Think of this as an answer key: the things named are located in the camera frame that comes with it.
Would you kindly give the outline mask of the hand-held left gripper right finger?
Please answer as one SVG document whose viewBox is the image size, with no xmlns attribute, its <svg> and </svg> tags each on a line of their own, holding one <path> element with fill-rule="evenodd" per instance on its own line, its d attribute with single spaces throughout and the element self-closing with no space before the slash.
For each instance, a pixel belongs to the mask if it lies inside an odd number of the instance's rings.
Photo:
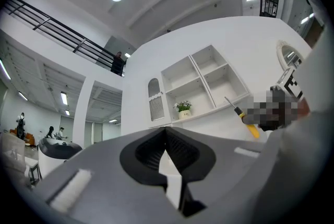
<svg viewBox="0 0 334 224">
<path fill-rule="evenodd" d="M 165 149 L 182 178 L 178 210 L 184 217 L 190 217 L 206 205 L 193 198 L 188 184 L 205 179 L 216 163 L 216 155 L 206 144 L 172 127 L 165 129 Z"/>
</svg>

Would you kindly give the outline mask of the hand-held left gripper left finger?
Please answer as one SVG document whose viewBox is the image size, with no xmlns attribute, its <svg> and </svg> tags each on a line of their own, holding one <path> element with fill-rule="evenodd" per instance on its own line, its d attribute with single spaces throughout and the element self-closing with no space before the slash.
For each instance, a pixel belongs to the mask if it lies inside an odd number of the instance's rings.
<svg viewBox="0 0 334 224">
<path fill-rule="evenodd" d="M 166 191 L 167 177 L 159 173 L 165 141 L 165 128 L 161 127 L 126 145 L 120 153 L 123 170 L 140 184 L 160 186 Z"/>
</svg>

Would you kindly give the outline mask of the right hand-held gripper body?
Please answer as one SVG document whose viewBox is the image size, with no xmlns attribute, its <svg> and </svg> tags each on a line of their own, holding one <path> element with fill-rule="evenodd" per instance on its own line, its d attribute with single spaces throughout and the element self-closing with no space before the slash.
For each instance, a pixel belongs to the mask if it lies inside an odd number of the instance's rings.
<svg viewBox="0 0 334 224">
<path fill-rule="evenodd" d="M 294 73 L 294 68 L 286 69 L 270 90 L 253 97 L 245 113 L 245 124 L 274 131 L 309 114 L 309 106 Z"/>
</svg>

